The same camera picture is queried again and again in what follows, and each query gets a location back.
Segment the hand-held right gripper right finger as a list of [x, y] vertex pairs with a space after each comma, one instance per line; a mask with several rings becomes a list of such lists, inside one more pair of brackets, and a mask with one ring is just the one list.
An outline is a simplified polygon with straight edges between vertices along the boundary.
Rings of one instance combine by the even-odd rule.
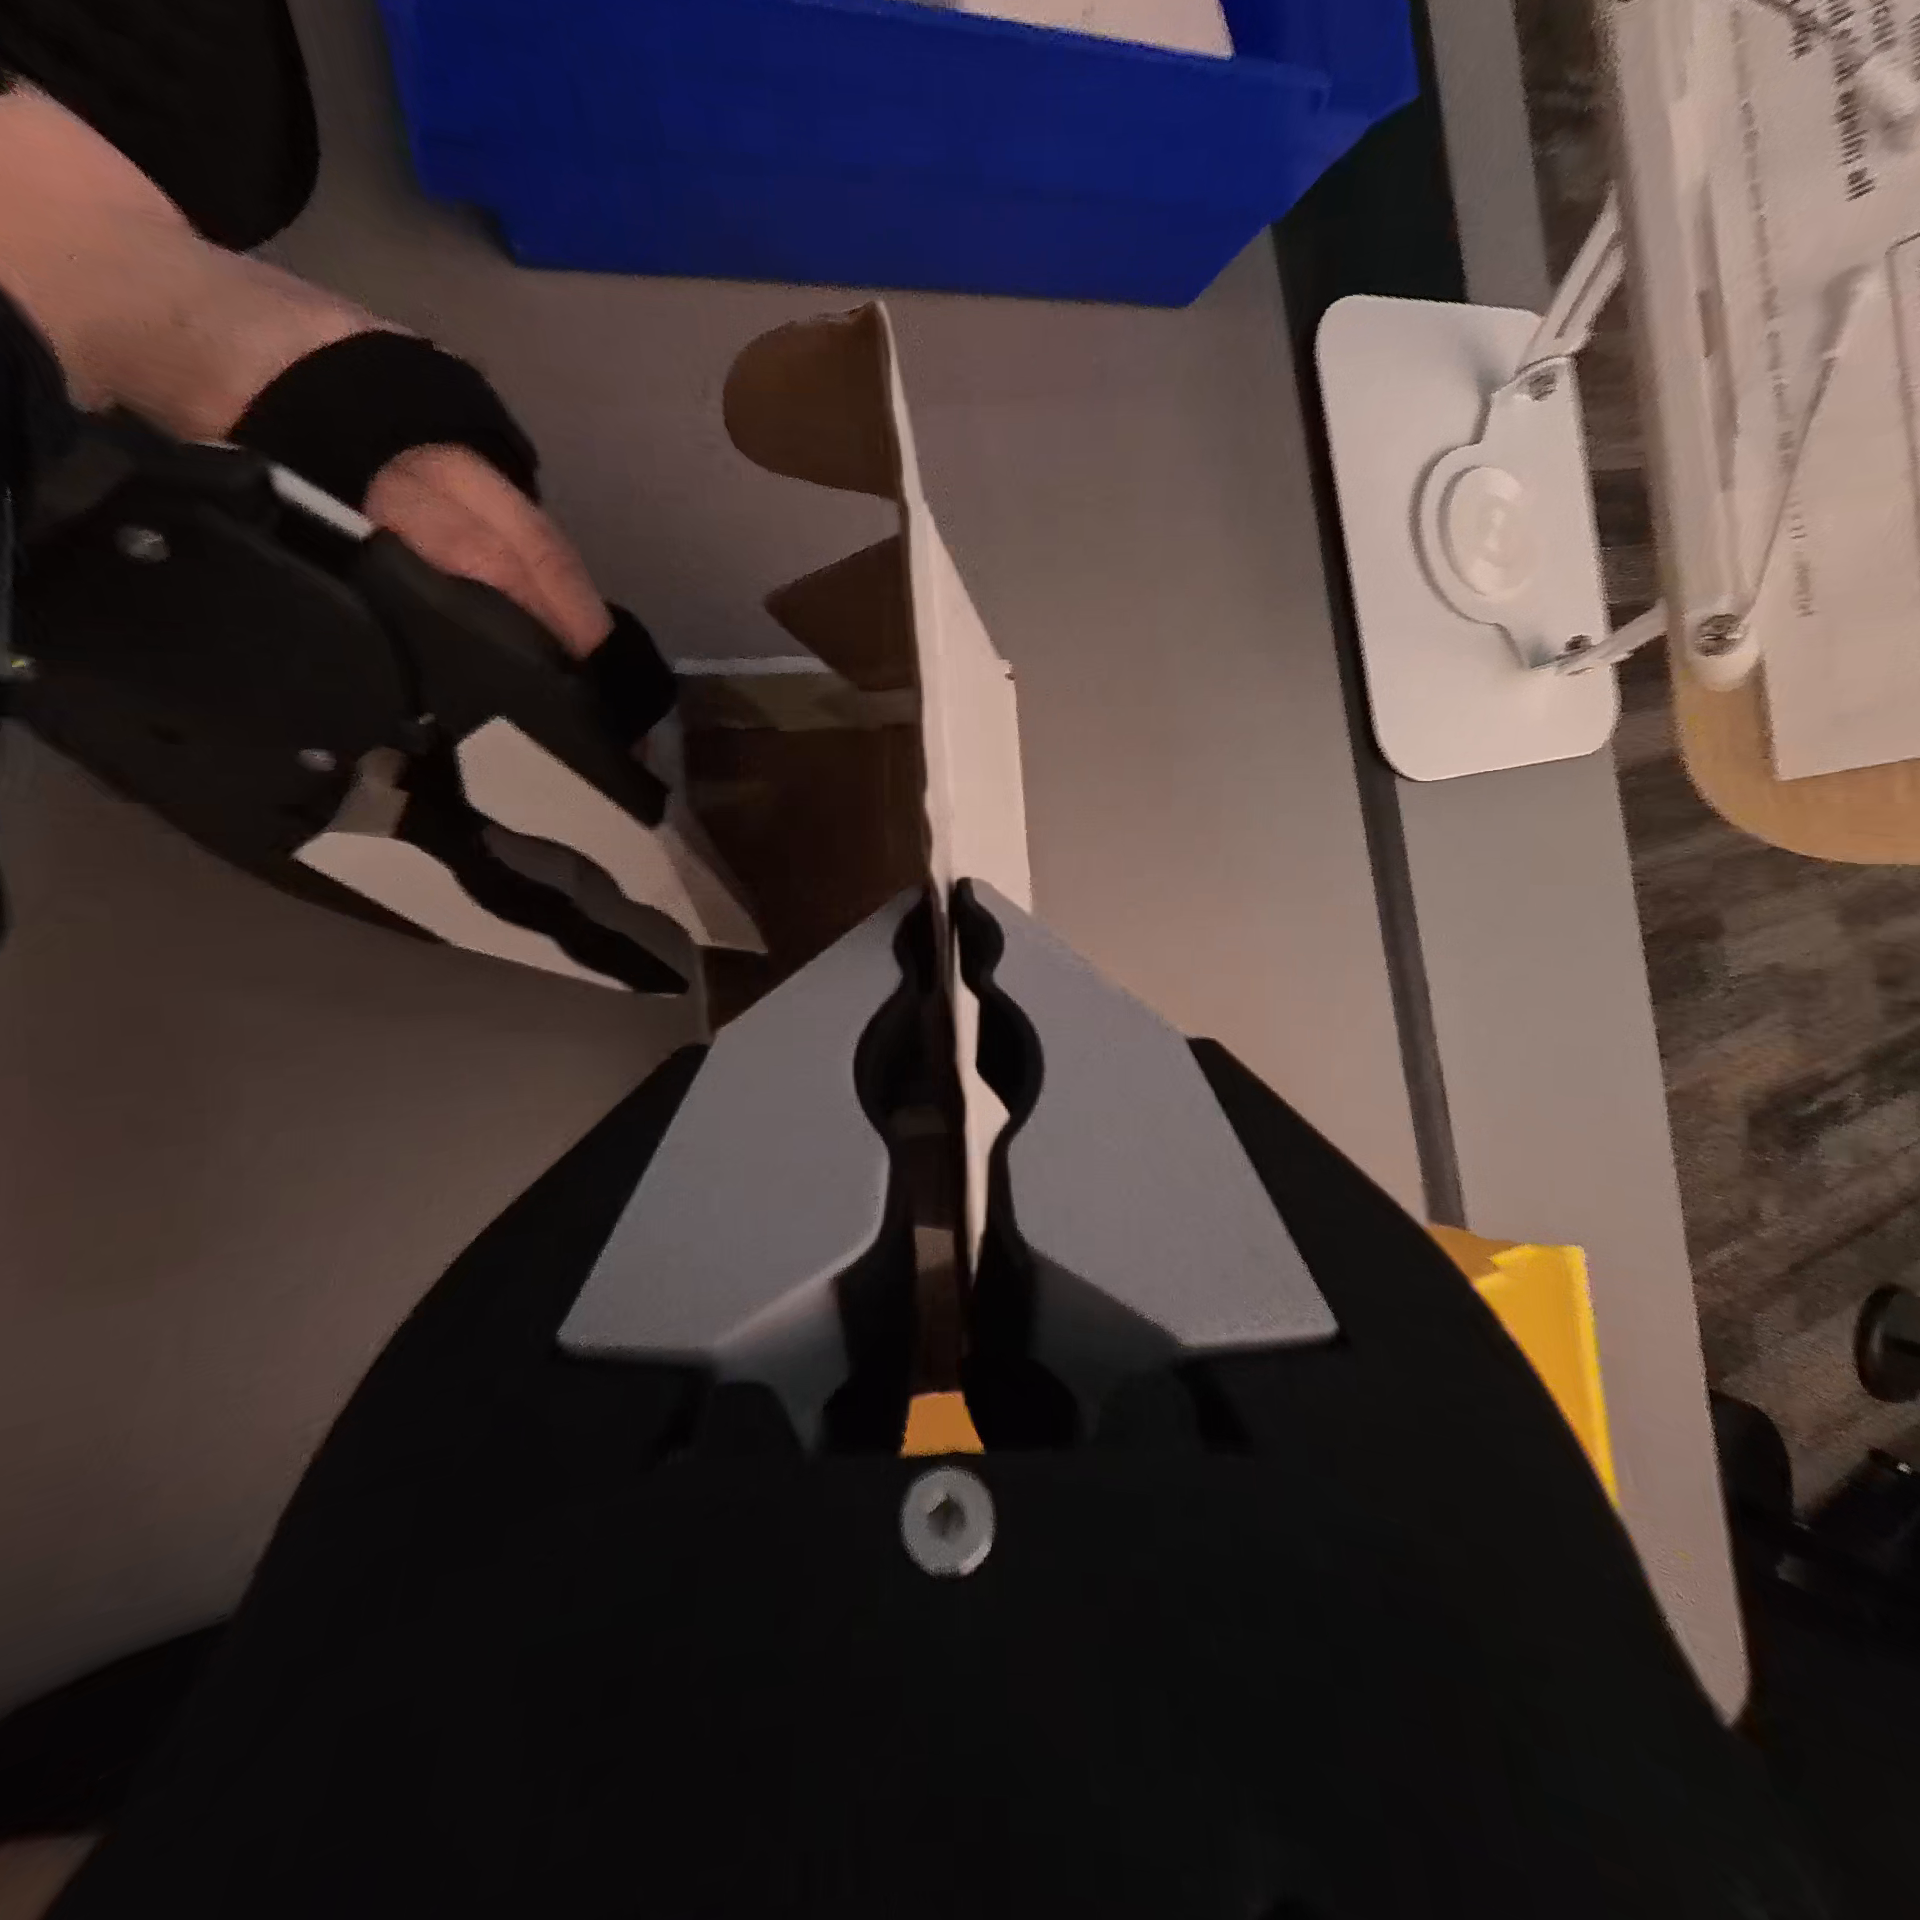
[[1068, 1449], [1134, 1382], [1335, 1342], [1188, 1038], [986, 880], [950, 890], [950, 953], [986, 1447]]

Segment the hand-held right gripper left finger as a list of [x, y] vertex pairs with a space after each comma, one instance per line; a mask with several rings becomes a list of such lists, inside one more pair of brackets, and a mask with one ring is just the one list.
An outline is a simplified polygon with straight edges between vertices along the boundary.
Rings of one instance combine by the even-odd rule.
[[727, 1025], [559, 1348], [768, 1391], [810, 1451], [895, 1454], [922, 1379], [922, 1233], [949, 1236], [949, 1016], [926, 890]]

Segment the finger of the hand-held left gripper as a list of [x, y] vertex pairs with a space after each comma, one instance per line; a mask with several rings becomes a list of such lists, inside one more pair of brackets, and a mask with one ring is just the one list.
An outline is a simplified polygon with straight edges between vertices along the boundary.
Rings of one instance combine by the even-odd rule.
[[468, 806], [496, 831], [574, 858], [636, 906], [671, 920], [696, 946], [766, 956], [749, 907], [667, 817], [647, 825], [514, 722], [493, 718], [454, 748]]
[[693, 995], [690, 968], [678, 959], [648, 951], [559, 887], [488, 854], [451, 866], [397, 838], [323, 832], [300, 847], [294, 864], [447, 950], [610, 993]]

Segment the white cardboard mailer box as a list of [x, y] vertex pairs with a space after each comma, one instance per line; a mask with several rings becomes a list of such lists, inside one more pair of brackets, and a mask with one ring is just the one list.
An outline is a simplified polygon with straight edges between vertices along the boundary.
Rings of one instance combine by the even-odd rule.
[[938, 7], [1188, 58], [1231, 60], [1234, 52], [1220, 3], [939, 3]]
[[718, 1030], [911, 882], [946, 974], [955, 882], [1031, 904], [1016, 688], [927, 505], [885, 307], [762, 334], [723, 416], [756, 470], [875, 499], [895, 529], [768, 590], [784, 654], [678, 665], [687, 803], [766, 945], [707, 959]]

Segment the yellow plastic bin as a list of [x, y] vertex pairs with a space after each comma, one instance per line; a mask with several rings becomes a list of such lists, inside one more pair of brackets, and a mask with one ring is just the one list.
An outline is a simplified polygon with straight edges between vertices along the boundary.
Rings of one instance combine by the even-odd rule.
[[1622, 1553], [1594, 1302], [1578, 1249], [1430, 1231], [1346, 1171], [1271, 1192], [1254, 1222], [1175, 1233], [1138, 1278], [1098, 1243], [1091, 1267], [1042, 1250], [1012, 1216], [979, 1247], [964, 1383], [938, 1415], [911, 1400], [900, 1454], [952, 1454], [1010, 1494], [1019, 1454], [1071, 1449], [1115, 1467], [1247, 1466], [1282, 1494], [1308, 1480], [1418, 1546], [1523, 1535], [1597, 1568]]

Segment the blue plastic bin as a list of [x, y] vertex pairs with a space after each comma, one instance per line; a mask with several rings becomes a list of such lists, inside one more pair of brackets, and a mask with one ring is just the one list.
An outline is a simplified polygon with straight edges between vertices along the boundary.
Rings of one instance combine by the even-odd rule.
[[1231, 52], [882, 3], [378, 6], [420, 190], [535, 272], [1176, 308], [1420, 95], [1410, 6]]

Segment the person's left hand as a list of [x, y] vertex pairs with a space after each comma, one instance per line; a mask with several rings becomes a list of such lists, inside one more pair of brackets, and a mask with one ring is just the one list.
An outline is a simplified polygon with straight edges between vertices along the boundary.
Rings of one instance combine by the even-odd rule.
[[614, 626], [536, 504], [536, 456], [461, 359], [218, 247], [109, 139], [4, 79], [3, 284], [84, 414], [250, 447], [428, 566], [504, 595], [572, 657]]

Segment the printed instruction sheet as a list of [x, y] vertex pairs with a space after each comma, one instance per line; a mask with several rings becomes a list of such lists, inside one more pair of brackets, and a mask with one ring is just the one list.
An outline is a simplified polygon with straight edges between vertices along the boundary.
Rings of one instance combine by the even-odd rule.
[[1714, 6], [1720, 476], [1771, 772], [1915, 760], [1915, 6]]

